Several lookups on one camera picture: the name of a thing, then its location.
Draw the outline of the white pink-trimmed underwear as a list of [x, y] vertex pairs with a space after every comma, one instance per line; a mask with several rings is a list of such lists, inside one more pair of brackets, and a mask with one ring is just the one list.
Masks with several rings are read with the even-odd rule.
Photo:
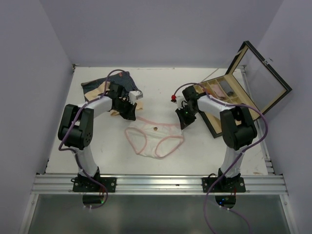
[[137, 155], [163, 159], [177, 150], [184, 142], [184, 135], [177, 123], [157, 123], [142, 117], [124, 131]]

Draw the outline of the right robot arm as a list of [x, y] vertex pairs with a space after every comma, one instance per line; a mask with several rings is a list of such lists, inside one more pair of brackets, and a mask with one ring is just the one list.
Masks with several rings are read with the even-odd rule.
[[182, 96], [174, 93], [171, 102], [177, 104], [175, 112], [182, 130], [196, 120], [195, 115], [199, 112], [209, 113], [220, 120], [222, 138], [227, 146], [226, 153], [218, 169], [218, 176], [207, 177], [206, 183], [211, 189], [218, 187], [222, 191], [229, 191], [240, 180], [244, 150], [257, 137], [249, 108], [221, 101], [208, 92], [200, 95], [191, 86], [182, 91]]

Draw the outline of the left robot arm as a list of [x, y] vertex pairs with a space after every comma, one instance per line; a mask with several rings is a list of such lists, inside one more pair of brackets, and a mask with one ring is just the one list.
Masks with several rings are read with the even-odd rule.
[[123, 95], [124, 87], [111, 83], [108, 89], [93, 100], [82, 105], [67, 104], [64, 108], [58, 129], [59, 151], [73, 153], [78, 175], [74, 179], [74, 187], [88, 191], [105, 190], [101, 180], [99, 167], [96, 165], [90, 143], [93, 138], [94, 119], [111, 110], [119, 112], [125, 120], [136, 120], [137, 100], [143, 98], [139, 90], [129, 91]]

